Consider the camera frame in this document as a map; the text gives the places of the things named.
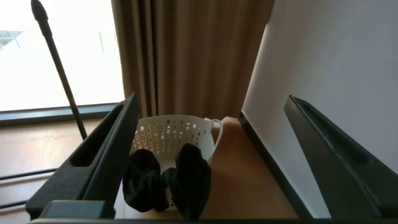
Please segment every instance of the curtain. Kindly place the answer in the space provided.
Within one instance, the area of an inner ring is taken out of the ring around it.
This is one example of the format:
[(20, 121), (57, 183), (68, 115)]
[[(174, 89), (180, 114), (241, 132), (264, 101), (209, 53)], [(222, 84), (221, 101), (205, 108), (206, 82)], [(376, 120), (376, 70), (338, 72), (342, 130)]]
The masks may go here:
[(271, 0), (112, 0), (124, 94), (142, 117), (237, 117)]

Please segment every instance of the laundry basket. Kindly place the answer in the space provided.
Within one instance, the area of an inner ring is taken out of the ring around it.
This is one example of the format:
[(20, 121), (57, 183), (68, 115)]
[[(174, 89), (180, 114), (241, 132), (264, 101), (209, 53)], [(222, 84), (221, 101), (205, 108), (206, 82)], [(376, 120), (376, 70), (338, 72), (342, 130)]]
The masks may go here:
[[(216, 143), (211, 135), (214, 122), (220, 124), (220, 133)], [(138, 121), (136, 135), (130, 154), (138, 149), (147, 149), (154, 153), (163, 171), (175, 167), (175, 156), (185, 143), (198, 146), (204, 159), (209, 163), (221, 139), (223, 125), (220, 120), (205, 120), (189, 115), (163, 115), (143, 118)], [(170, 189), (166, 189), (169, 202), (168, 210), (176, 210)]]

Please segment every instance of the sunlight on floor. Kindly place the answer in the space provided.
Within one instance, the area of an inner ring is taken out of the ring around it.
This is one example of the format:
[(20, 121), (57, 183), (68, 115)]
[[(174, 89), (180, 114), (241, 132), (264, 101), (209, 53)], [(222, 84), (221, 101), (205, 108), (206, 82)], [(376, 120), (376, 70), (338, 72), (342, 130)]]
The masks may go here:
[[(41, 2), (76, 103), (123, 100), (110, 0)], [(68, 106), (30, 0), (0, 0), (0, 95), (0, 111)]]

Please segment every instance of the wall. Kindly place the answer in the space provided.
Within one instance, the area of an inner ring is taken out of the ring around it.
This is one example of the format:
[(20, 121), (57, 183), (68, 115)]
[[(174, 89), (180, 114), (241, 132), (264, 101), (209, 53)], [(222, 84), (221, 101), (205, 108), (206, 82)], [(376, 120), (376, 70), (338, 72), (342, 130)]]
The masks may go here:
[(330, 217), (283, 111), (302, 98), (398, 173), (398, 1), (276, 0), (243, 113), (314, 217)]

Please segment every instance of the baseboard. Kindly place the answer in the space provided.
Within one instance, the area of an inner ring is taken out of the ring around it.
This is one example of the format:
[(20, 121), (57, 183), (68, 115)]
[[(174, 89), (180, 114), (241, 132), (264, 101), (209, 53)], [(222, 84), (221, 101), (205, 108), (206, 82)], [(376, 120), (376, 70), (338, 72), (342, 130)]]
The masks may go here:
[(300, 219), (313, 219), (307, 207), (304, 205), (303, 201), (301, 200), (297, 192), (294, 190), (289, 181), (286, 179), (286, 176), (281, 171), (281, 169), (279, 168), (275, 160), (272, 158), (272, 156), (269, 154), (268, 150), (263, 145), (259, 136), (256, 134), (250, 122), (246, 119), (243, 113), (241, 113), (239, 116), (239, 122), (241, 123), (249, 139), (252, 141), (254, 147), (261, 156), (262, 160), (267, 165), (271, 174), (274, 176), (276, 182), (279, 184), (279, 187), (282, 189), (283, 193), (286, 195), (290, 204), (293, 206), (298, 217)]

